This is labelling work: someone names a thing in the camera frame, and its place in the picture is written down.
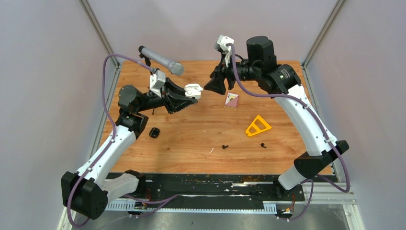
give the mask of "perforated metal strip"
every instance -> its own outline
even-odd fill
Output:
[[[154,208],[138,209],[134,200],[117,199],[109,203],[106,211],[142,211],[149,212]],[[161,208],[157,212],[188,212],[188,213],[252,213],[276,214],[276,204],[264,203],[264,209],[198,209],[198,208]]]

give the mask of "yellow triangle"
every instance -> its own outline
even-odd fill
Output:
[[[265,129],[260,129],[260,128],[255,124],[256,121],[260,121],[260,122],[265,126]],[[251,129],[251,128],[254,128],[254,129],[255,129],[255,132],[254,132],[254,133],[251,133],[251,132],[249,131],[249,129]],[[272,128],[272,127],[264,120],[264,118],[262,118],[260,115],[258,115],[258,116],[254,119],[254,121],[251,122],[251,125],[249,125],[248,128],[245,130],[245,133],[247,134],[247,136],[252,137],[253,135],[257,135],[257,134],[259,134],[259,133],[265,132],[265,131],[267,131],[267,130],[270,130],[271,128]]]

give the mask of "wooden table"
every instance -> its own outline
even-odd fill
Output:
[[[281,63],[291,65],[305,86],[298,61]],[[181,87],[190,83],[203,87],[218,61],[181,61],[181,64],[185,68],[182,76],[171,75],[165,68],[161,70]],[[119,114],[119,89],[127,84],[147,92],[148,71],[135,63],[124,62],[110,109],[114,120]],[[254,81],[243,84],[252,92],[265,93]],[[120,157],[112,172],[132,169],[144,173],[283,173],[305,152],[296,128],[274,100],[249,96],[237,84],[230,92],[240,95],[237,109],[224,107],[225,95],[203,91],[197,104],[178,113],[169,115],[164,107],[155,109],[154,115],[152,110],[141,112],[149,117],[148,124],[139,139]],[[272,129],[247,137],[245,130],[257,115],[261,115]],[[152,127],[160,129],[158,138],[149,137]],[[103,141],[111,129],[108,123]],[[331,174],[332,170],[328,166],[322,173]]]

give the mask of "wall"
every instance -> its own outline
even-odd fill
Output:
[[[88,159],[101,119],[106,53],[78,1],[0,5],[1,229],[55,229],[60,178]]]
[[[404,229],[406,2],[349,0],[309,65],[367,230]]]
[[[218,60],[219,35],[266,35],[279,60],[303,61],[336,0],[89,0],[110,45],[138,57],[140,45],[178,60]]]

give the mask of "metal frame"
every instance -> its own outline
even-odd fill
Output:
[[[95,29],[96,34],[100,38],[100,41],[103,44],[104,49],[106,50],[106,52],[108,54],[113,53],[113,50],[103,32],[103,30],[101,29],[92,9],[90,7],[89,2],[87,0],[79,0],[79,2],[81,3],[83,10],[85,11],[89,21],[91,22],[93,28]],[[324,24],[317,39],[315,40],[309,53],[306,56],[304,62],[302,63],[304,79],[305,79],[305,81],[307,83],[307,87],[309,89],[310,98],[311,98],[312,103],[315,106],[315,110],[317,112],[319,111],[319,108],[317,106],[318,103],[317,103],[317,101],[314,97],[313,91],[312,91],[312,83],[310,81],[309,73],[307,71],[307,66],[309,65],[310,61],[312,60],[319,45],[323,41],[326,33],[328,32],[329,28],[331,27],[333,21],[335,20],[337,14],[342,9],[342,6],[344,5],[345,2],[346,2],[345,0],[338,0],[336,2],[336,5],[334,6],[332,12],[330,13],[326,23]],[[118,82],[118,77],[119,77],[120,70],[121,70],[121,64],[119,63],[117,58],[113,57],[112,62],[114,64],[114,66],[116,67],[116,71],[114,74],[113,82],[109,86],[109,94],[107,97],[108,108],[110,108],[110,106],[111,106],[111,102],[112,102],[111,99],[114,95],[114,90],[116,88],[116,85]],[[99,143],[100,143],[100,140],[101,140],[102,134],[103,134],[103,129],[105,126],[105,120],[106,120],[106,114],[103,114],[103,116],[101,117],[101,122],[100,122],[100,125],[98,128],[98,131],[97,131],[97,135],[95,137],[95,141],[93,143],[93,148],[91,151],[92,154],[97,150],[97,148],[99,146]],[[341,164],[339,164],[339,165],[338,164],[339,163],[333,163],[333,170],[334,170],[334,173],[336,174],[336,176],[338,177],[339,181],[343,182],[344,178],[343,178]],[[345,183],[338,183],[338,185],[345,186]],[[303,185],[303,190],[304,190],[304,194],[305,194],[306,198],[309,197],[310,188],[311,188],[311,185],[308,183]],[[284,205],[284,204],[289,204],[289,203],[290,202],[284,202],[284,201],[269,201],[269,204],[275,204],[275,205],[276,204]],[[307,200],[305,200],[304,202],[298,202],[298,204],[300,204],[300,203],[306,204]],[[332,187],[328,183],[315,183],[312,204],[327,205],[327,206],[332,205],[332,204],[342,204],[344,211],[346,212],[346,217],[347,217],[347,222],[348,222],[349,228],[351,230],[363,230],[364,229],[364,225],[363,225],[362,219],[360,217],[360,214],[358,211],[358,206],[356,204],[355,197],[354,197],[354,194],[352,191],[345,194],[345,193],[338,191],[336,188]],[[73,212],[72,217],[75,218],[75,215],[76,215],[76,212]],[[60,223],[59,223],[57,229],[58,230],[71,230],[72,229],[72,226],[70,225],[70,223],[67,219],[67,209],[66,208],[64,208],[64,210],[63,210],[62,217],[61,217],[61,220],[60,220]]]

